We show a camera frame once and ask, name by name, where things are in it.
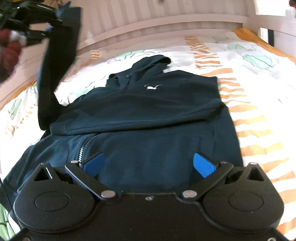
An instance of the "red fabric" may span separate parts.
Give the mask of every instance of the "red fabric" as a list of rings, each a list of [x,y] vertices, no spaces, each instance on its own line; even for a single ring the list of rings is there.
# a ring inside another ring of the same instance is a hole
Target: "red fabric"
[[[19,55],[22,51],[22,46],[19,42],[9,41],[11,31],[8,29],[0,30],[0,45],[2,46],[0,52],[0,64],[7,70],[8,75],[12,75],[15,66],[19,61]]]

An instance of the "zipper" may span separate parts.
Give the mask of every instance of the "zipper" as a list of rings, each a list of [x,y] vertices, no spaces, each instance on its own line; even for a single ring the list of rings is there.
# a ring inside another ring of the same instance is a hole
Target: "zipper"
[[[86,146],[86,144],[90,141],[91,138],[93,138],[94,136],[90,136],[90,137],[87,137],[83,142],[82,142],[82,145],[81,145],[81,148],[80,148],[80,151],[79,151],[79,156],[78,156],[78,161],[81,162],[82,161],[82,156],[83,156],[83,151],[84,151],[84,148]]]

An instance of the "wooden bed frame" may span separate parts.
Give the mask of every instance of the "wooden bed frame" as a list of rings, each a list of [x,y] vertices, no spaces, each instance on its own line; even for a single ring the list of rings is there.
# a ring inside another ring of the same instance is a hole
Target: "wooden bed frame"
[[[296,19],[259,15],[257,1],[166,0],[157,6],[158,0],[72,0],[72,6],[82,7],[84,12],[78,55],[98,48],[121,49],[147,40],[216,34],[241,27],[256,33],[260,28],[274,30],[289,49],[291,41],[296,43]],[[44,29],[45,25],[34,28]],[[46,45],[45,41],[24,49],[15,75],[0,87],[0,109],[35,80]]]

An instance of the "patterned bedding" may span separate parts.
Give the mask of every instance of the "patterned bedding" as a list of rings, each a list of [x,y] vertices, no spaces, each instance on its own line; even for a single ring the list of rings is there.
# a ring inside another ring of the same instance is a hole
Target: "patterned bedding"
[[[278,230],[296,238],[296,58],[269,46],[247,29],[219,36],[183,36],[143,43],[142,50],[93,50],[80,56],[56,90],[67,105],[106,84],[109,74],[126,70],[143,57],[163,54],[165,71],[183,70],[217,76],[220,96],[229,108],[244,164],[257,162],[285,203]],[[0,167],[4,178],[25,149],[43,134],[37,120],[33,84],[0,111]]]

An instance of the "black plastic mount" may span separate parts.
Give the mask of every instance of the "black plastic mount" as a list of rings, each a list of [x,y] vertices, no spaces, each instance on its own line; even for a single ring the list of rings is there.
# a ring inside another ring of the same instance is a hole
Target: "black plastic mount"
[[[219,168],[189,192],[121,193],[79,168],[38,166],[15,200],[23,230],[12,240],[287,241],[276,231],[284,205],[256,163]]]

